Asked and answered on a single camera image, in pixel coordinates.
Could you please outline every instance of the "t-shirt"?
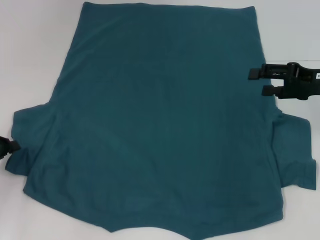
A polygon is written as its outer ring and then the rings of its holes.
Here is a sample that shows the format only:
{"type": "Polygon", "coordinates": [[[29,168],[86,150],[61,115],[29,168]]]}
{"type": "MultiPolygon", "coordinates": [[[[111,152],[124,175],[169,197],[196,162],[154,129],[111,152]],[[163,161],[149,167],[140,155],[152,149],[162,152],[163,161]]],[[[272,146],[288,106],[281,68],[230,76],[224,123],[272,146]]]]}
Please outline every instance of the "t-shirt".
{"type": "Polygon", "coordinates": [[[248,81],[264,62],[254,7],[86,2],[50,101],[14,114],[6,169],[111,232],[201,240],[281,220],[281,187],[315,189],[316,162],[309,122],[248,81]]]}

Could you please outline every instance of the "black object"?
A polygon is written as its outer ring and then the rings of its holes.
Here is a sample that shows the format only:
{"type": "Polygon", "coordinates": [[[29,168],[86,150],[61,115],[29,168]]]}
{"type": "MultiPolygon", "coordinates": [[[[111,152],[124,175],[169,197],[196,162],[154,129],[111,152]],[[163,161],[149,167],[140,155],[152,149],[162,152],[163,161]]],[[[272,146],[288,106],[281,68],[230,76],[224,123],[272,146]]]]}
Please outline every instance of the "black object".
{"type": "Polygon", "coordinates": [[[261,68],[250,69],[248,79],[283,79],[283,86],[263,86],[263,96],[307,100],[309,96],[320,95],[320,69],[305,68],[297,62],[262,64],[261,68]]]}
{"type": "Polygon", "coordinates": [[[0,136],[0,159],[3,159],[5,155],[12,154],[19,149],[20,145],[17,141],[10,141],[8,138],[0,136]]]}

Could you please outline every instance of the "fabric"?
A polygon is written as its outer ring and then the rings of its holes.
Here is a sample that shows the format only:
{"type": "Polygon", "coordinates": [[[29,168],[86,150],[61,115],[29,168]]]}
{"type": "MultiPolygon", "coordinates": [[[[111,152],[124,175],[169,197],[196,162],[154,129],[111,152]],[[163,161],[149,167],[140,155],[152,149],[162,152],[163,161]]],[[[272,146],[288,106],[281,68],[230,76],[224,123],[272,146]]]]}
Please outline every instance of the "fabric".
{"type": "Polygon", "coordinates": [[[315,189],[316,162],[309,122],[248,81],[264,62],[254,7],[86,2],[50,101],[14,114],[6,169],[111,232],[200,240],[281,220],[281,187],[315,189]]]}

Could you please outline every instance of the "teal t-shirt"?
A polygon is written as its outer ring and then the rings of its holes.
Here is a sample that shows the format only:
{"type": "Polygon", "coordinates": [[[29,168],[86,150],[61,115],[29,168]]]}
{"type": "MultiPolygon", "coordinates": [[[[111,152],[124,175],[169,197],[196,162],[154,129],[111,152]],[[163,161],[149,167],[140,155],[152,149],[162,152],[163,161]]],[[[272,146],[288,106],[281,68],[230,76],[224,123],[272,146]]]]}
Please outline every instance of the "teal t-shirt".
{"type": "Polygon", "coordinates": [[[281,220],[281,187],[315,189],[316,162],[309,122],[248,81],[264,62],[254,7],[86,2],[50,101],[14,114],[6,169],[111,232],[201,240],[281,220]]]}

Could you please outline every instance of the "white background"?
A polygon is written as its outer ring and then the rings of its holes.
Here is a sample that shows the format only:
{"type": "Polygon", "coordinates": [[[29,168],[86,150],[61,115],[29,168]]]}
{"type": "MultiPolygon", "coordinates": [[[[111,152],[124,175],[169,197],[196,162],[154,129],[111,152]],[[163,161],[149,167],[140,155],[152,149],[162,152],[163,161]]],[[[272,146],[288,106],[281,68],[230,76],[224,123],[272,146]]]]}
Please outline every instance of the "white background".
{"type": "MultiPolygon", "coordinates": [[[[93,0],[94,3],[139,1],[93,0]]],[[[268,63],[298,62],[320,69],[320,2],[316,0],[145,0],[149,4],[255,6],[268,63]]],[[[13,113],[46,103],[62,69],[83,0],[0,0],[0,136],[9,137],[13,113]]],[[[279,108],[311,122],[312,155],[320,159],[320,96],[278,100],[279,108]]],[[[0,240],[186,240],[159,228],[109,233],[46,207],[23,194],[26,179],[0,161],[0,240]]],[[[318,240],[320,192],[283,189],[284,220],[215,240],[318,240]]]]}

